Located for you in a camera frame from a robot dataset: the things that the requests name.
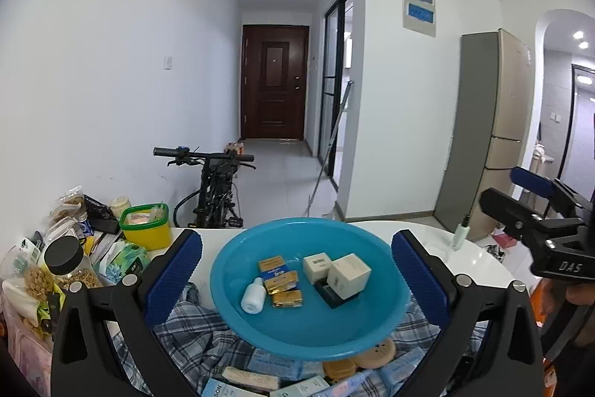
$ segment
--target refrigerator door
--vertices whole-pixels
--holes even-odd
[[[509,32],[499,30],[500,70],[498,100],[492,134],[522,140],[533,99],[533,66],[530,52]]]
[[[519,165],[522,142],[507,138],[492,137],[487,153],[487,169],[511,169]]]
[[[489,216],[486,216],[481,212],[479,205],[479,198],[484,190],[494,187],[500,192],[511,195],[512,193],[512,182],[510,178],[509,170],[484,170],[483,176],[477,196],[475,196],[475,202],[473,203],[473,210],[471,211],[471,219],[469,220],[469,236],[468,238],[472,241],[481,239],[490,234],[495,228],[498,222]]]

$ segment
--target ceiling light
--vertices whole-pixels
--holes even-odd
[[[584,85],[592,85],[593,84],[593,80],[591,78],[589,78],[588,76],[577,76],[576,80],[579,83],[582,83]]]

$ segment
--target glass jar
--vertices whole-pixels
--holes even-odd
[[[74,236],[62,236],[52,242],[45,251],[45,263],[62,291],[67,291],[75,281],[84,283],[87,288],[103,286]]]

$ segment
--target bicycle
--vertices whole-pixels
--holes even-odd
[[[239,207],[238,214],[234,210],[236,204],[233,202],[233,176],[237,173],[240,165],[256,169],[254,165],[246,162],[254,162],[254,155],[238,155],[235,150],[228,150],[225,153],[199,153],[190,151],[188,147],[160,148],[153,149],[153,155],[159,157],[173,157],[167,163],[168,166],[180,165],[202,165],[200,177],[200,189],[188,194],[174,209],[173,219],[176,227],[180,227],[177,220],[177,213],[194,196],[198,195],[198,205],[192,211],[196,214],[194,223],[189,224],[193,228],[224,229],[226,227],[242,228],[244,221]]]

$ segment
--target white bottle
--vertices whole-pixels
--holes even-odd
[[[465,216],[463,222],[456,227],[454,231],[454,237],[452,238],[452,244],[450,245],[453,250],[458,251],[463,246],[463,241],[467,239],[469,234],[469,214]]]
[[[267,297],[267,290],[264,287],[262,278],[254,278],[254,282],[246,287],[240,306],[242,310],[251,315],[256,315],[263,310],[264,299]]]

